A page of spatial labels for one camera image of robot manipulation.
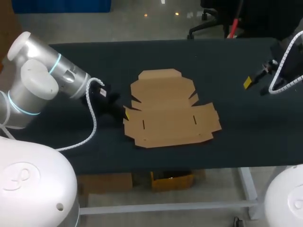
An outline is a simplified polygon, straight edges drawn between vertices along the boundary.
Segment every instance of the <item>gray floor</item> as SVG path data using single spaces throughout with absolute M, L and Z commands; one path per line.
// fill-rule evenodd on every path
M 251 168 L 256 189 L 260 192 L 273 172 L 273 167 Z M 211 169 L 206 179 L 197 179 L 195 185 L 185 191 L 153 193 L 148 184 L 134 187 L 130 192 L 90 195 L 89 207 L 138 205 L 175 202 L 237 201 L 244 199 L 236 169 Z M 264 217 L 251 221 L 247 209 L 212 209 L 110 214 L 87 216 L 83 227 L 130 226 L 130 227 L 232 227 L 233 217 L 245 221 L 247 227 L 268 227 Z
M 191 27 L 201 23 L 199 0 L 113 0 L 107 14 L 27 14 L 19 15 L 24 30 L 49 44 L 134 40 L 185 39 Z M 198 32 L 196 38 L 222 38 L 221 27 Z M 258 191 L 273 171 L 272 167 L 252 168 Z M 239 176 L 234 169 L 207 170 L 206 180 L 190 190 L 152 193 L 147 186 L 128 193 L 91 195 L 89 206 L 146 203 L 230 201 L 243 199 Z M 89 216 L 82 226 L 127 227 L 231 227 L 234 216 L 248 227 L 267 227 L 264 219 L 249 221 L 246 209 L 215 209 L 112 214 Z

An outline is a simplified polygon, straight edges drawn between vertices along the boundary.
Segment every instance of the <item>dark tabletop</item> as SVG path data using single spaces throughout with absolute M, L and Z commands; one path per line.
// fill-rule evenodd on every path
M 206 143 L 144 149 L 104 116 L 91 141 L 64 155 L 77 174 L 303 163 L 303 86 L 265 97 L 259 95 L 261 84 L 243 88 L 246 77 L 271 58 L 273 43 L 247 39 L 52 45 L 92 77 L 111 83 L 127 106 L 130 84 L 141 71 L 177 69 L 194 81 L 199 104 L 214 103 L 222 126 Z M 61 148 L 84 140 L 91 130 L 86 107 L 59 94 L 30 126 L 12 133 L 18 140 Z

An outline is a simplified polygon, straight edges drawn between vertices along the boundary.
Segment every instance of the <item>white coiled cable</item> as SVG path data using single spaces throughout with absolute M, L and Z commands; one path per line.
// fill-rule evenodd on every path
M 276 71 L 276 74 L 275 74 L 275 76 L 274 76 L 274 78 L 273 78 L 273 80 L 272 80 L 272 82 L 271 82 L 271 84 L 270 84 L 270 86 L 269 86 L 268 91 L 269 91 L 270 94 L 272 94 L 272 95 L 279 94 L 279 93 L 281 93 L 281 92 L 283 92 L 283 91 L 289 89 L 289 88 L 292 87 L 293 85 L 295 85 L 295 84 L 297 84 L 297 83 L 299 83 L 300 81 L 303 80 L 303 75 L 302 75 L 302 76 L 298 77 L 297 79 L 293 80 L 292 82 L 286 84 L 284 87 L 282 87 L 282 88 L 280 88 L 280 89 L 278 89 L 278 90 L 273 90 L 273 87 L 274 87 L 274 85 L 275 85 L 275 83 L 276 83 L 276 80 L 278 79 L 278 77 L 279 77 L 279 75 L 280 75 L 280 72 L 281 72 L 281 70 L 282 70 L 282 67 L 283 67 L 283 65 L 284 65 L 284 62 L 285 62 L 285 60 L 286 60 L 286 58 L 287 58 L 287 56 L 288 56 L 288 54 L 289 54 L 289 52 L 290 52 L 290 50 L 291 50 L 293 44 L 295 43 L 295 41 L 296 41 L 301 35 L 303 35 L 303 31 L 301 31 L 301 32 L 299 32 L 298 34 L 296 34 L 296 35 L 294 36 L 294 38 L 291 40 L 290 44 L 288 45 L 288 48 L 287 48 L 287 50 L 285 51 L 285 53 L 284 53 L 284 55 L 283 55 L 283 58 L 282 58 L 282 60 L 281 60 L 281 62 L 280 62 L 280 65 L 279 65 L 279 67 L 278 67 L 278 70 Z
M 65 150 L 69 150 L 69 149 L 72 149 L 72 148 L 79 147 L 79 146 L 87 143 L 88 141 L 90 141 L 91 138 L 93 138 L 93 136 L 95 135 L 95 133 L 97 131 L 97 119 L 96 119 L 93 107 L 91 106 L 91 102 L 90 102 L 90 98 L 89 98 L 89 88 L 90 88 L 90 84 L 92 83 L 92 81 L 98 82 L 101 86 L 104 86 L 104 83 L 98 78 L 91 78 L 91 79 L 88 80 L 88 82 L 86 84 L 85 96 L 86 96 L 87 105 L 89 107 L 89 111 L 90 111 L 90 114 L 91 114 L 91 118 L 93 119 L 93 130 L 92 130 L 91 134 L 84 141 L 82 141 L 80 143 L 77 143 L 75 145 L 72 145 L 72 146 L 56 149 L 57 151 L 65 151 Z
M 2 129 L 4 131 L 4 133 L 7 135 L 8 138 L 10 138 L 11 140 L 15 140 L 13 135 L 7 130 L 7 128 L 5 128 L 5 125 L 7 124 L 7 122 L 9 121 L 9 118 L 10 118 L 9 98 L 3 91 L 0 91 L 0 93 L 3 95 L 5 103 L 6 103 L 6 118 L 2 124 L 0 123 L 0 129 Z

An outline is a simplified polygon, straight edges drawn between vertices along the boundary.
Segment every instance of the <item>chair wheel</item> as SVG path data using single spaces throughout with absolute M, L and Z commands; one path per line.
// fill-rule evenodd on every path
M 206 21 L 207 20 L 207 13 L 203 13 L 202 14 L 202 21 Z
M 244 227 L 244 223 L 242 220 L 236 221 L 236 227 Z
M 191 34 L 191 35 L 188 34 L 188 35 L 187 35 L 187 39 L 188 39 L 188 40 L 194 39 L 194 36 L 193 36 L 192 34 Z

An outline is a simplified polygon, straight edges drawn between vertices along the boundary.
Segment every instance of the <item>cardboard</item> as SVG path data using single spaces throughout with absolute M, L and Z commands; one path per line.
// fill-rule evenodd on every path
M 144 148 L 200 143 L 221 130 L 214 105 L 198 100 L 192 80 L 174 70 L 148 70 L 131 84 L 132 108 L 124 119 L 125 135 Z
M 0 0 L 0 62 L 20 34 L 21 26 L 13 11 L 11 0 Z
M 133 188 L 131 173 L 77 176 L 80 195 L 125 192 Z
M 168 192 L 190 188 L 194 183 L 194 175 L 191 171 L 171 172 L 158 178 L 159 173 L 151 172 L 151 187 L 154 192 Z

